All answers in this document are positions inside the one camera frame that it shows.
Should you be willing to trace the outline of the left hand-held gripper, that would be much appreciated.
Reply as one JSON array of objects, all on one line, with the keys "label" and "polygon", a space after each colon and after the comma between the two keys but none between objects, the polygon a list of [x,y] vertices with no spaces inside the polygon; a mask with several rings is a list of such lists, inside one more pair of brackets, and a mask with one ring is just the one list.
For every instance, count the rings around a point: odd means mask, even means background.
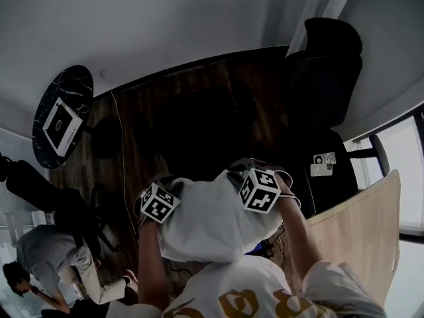
[{"label": "left hand-held gripper", "polygon": [[181,181],[176,176],[155,176],[139,196],[140,218],[162,224],[181,203]]}]

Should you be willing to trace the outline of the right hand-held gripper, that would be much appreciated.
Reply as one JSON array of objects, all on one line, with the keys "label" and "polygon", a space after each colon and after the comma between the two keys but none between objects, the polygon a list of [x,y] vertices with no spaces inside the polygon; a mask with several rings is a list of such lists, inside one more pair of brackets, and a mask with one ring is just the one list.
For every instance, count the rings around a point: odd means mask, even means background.
[{"label": "right hand-held gripper", "polygon": [[268,214],[281,194],[273,171],[252,159],[236,161],[228,168],[227,178],[246,211]]}]

